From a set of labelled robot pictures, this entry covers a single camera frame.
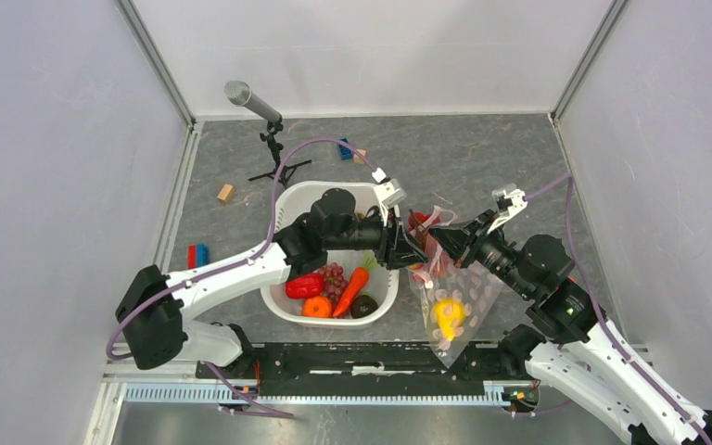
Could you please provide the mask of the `white plastic basket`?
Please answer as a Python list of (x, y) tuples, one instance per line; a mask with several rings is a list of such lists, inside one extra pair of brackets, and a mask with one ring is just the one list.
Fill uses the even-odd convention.
[[(289, 226), (299, 215), (308, 211), (324, 192), (332, 188), (341, 188), (350, 192), (355, 199), (355, 210), (359, 213), (365, 213), (379, 204), (374, 184), (301, 182), (291, 185), (275, 201), (275, 229), (280, 230)], [(370, 271), (370, 280), (362, 291), (378, 303), (378, 308), (359, 319), (305, 317), (301, 314), (303, 303), (298, 299), (288, 298), (283, 284), (263, 287), (260, 293), (263, 302), (275, 316), (293, 324), (312, 328), (359, 330), (371, 326), (388, 312), (398, 294), (399, 277), (398, 271), (390, 271), (379, 265)]]

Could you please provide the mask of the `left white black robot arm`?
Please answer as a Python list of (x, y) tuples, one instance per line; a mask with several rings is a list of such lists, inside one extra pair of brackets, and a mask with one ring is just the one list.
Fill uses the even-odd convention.
[(230, 258), (186, 271), (140, 270), (116, 310), (126, 358), (140, 370), (172, 360), (210, 362), (231, 377), (247, 375), (253, 351), (234, 328), (197, 317), (248, 292), (278, 286), (323, 267), (331, 251), (370, 251), (387, 270), (425, 263), (398, 204), (403, 192), (390, 183), (308, 181), (283, 192), (274, 204), (265, 241)]

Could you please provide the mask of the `clear zip top bag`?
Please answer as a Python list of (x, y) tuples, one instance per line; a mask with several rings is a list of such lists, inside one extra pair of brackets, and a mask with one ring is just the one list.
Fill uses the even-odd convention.
[[(434, 210), (439, 211), (441, 219), (441, 222), (436, 225), (453, 225), (458, 220), (458, 215), (451, 210), (438, 206), (432, 211)], [(408, 275), (411, 289), (421, 302), (429, 346), (442, 365), (450, 368), (488, 318), (504, 284), (478, 263), (473, 263), (465, 269), (457, 268), (441, 246), (439, 246), (439, 270), (436, 276), (424, 270), (415, 273), (408, 270)], [(433, 315), (435, 303), (444, 299), (460, 301), (465, 307), (466, 316), (461, 326), (462, 332), (453, 341), (447, 341), (440, 336)]]

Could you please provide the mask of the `yellow pear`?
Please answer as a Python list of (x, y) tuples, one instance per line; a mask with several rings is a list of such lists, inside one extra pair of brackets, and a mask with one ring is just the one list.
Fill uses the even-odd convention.
[(461, 326), (466, 316), (462, 302), (454, 299), (438, 301), (433, 307), (433, 315), (443, 339), (453, 341), (461, 334)]

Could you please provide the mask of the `strawberry bunch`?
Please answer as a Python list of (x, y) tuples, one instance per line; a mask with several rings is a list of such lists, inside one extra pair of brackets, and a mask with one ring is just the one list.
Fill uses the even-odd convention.
[(432, 276), (437, 275), (439, 270), (439, 243), (428, 234), (427, 230), (430, 225), (436, 225), (440, 222), (441, 219), (438, 210), (434, 210), (431, 213), (411, 210), (408, 219), (410, 234), (420, 243), (429, 259), (427, 263), (418, 263), (409, 266), (408, 270), (411, 273), (424, 270)]

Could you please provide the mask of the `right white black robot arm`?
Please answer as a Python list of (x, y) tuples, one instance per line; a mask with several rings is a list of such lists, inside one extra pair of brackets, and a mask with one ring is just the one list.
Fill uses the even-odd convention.
[(555, 388), (625, 444), (712, 444), (712, 410), (675, 391), (620, 335), (571, 278), (575, 262), (562, 240), (534, 235), (515, 248), (502, 229), (490, 229), (496, 218), (487, 210), (428, 232), (455, 266), (482, 266), (529, 302), (532, 324), (506, 332), (498, 345), (501, 371)]

